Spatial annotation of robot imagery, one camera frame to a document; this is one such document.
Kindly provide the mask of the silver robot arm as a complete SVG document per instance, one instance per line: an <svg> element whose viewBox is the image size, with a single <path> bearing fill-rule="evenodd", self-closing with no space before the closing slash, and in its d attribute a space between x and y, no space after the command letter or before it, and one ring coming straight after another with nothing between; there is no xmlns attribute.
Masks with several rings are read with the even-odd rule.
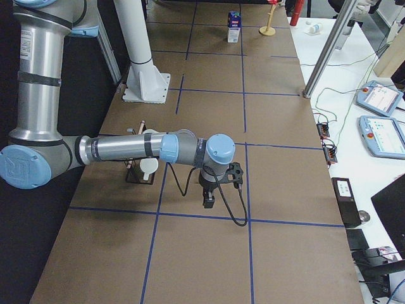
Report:
<svg viewBox="0 0 405 304"><path fill-rule="evenodd" d="M93 162L139 160L144 177L158 162L199 170L205 208L213 206L213 192L222 184L240 187L235 144L225 134L203 139L189 130L145 130L115 137L62 136L57 124L64 39L98 34L97 2L15 1L13 14L21 25L18 122L1 150L1 177L9 185L33 189Z"/></svg>

